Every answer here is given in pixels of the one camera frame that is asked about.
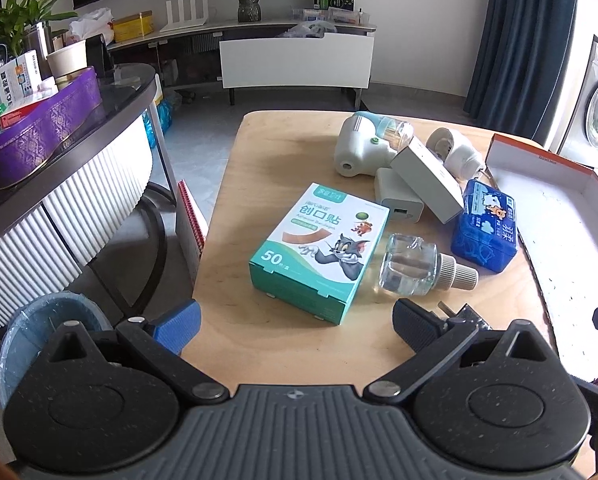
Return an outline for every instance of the tv cabinet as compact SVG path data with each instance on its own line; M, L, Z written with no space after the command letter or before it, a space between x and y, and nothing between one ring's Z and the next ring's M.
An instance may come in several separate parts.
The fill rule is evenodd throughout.
M205 23L153 32L108 46L115 63L147 62L165 88L179 91L257 86L330 86L353 89L355 109L368 88L377 28L336 24L323 38L278 38L295 20Z

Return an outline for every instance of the dark blue curtain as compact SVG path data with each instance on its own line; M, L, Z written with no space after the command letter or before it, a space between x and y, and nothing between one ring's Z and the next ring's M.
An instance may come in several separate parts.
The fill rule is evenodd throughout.
M577 0L489 0L464 110L477 126L543 144Z

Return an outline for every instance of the white router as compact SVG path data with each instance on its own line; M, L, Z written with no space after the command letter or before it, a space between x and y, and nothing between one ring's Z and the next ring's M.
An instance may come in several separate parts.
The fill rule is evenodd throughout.
M179 20L175 22L172 17L172 1L166 2L166 12L168 13L168 25L161 29L161 32L168 32L169 30L177 30L179 28L200 27L208 21L208 0L203 0L204 15L201 18L197 17L197 1L190 0L190 18L191 20L184 20L183 0L179 0Z

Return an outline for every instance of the washing machine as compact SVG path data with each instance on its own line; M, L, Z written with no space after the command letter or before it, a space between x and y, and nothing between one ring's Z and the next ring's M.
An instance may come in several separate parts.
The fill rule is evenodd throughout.
M557 153L598 168L598 42L593 41L582 91Z

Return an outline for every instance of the yellow box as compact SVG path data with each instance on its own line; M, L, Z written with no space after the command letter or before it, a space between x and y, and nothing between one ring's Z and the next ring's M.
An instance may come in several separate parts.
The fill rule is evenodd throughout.
M114 30L114 40L117 43L150 34L154 32L153 12L147 10L120 20L112 20L112 30Z

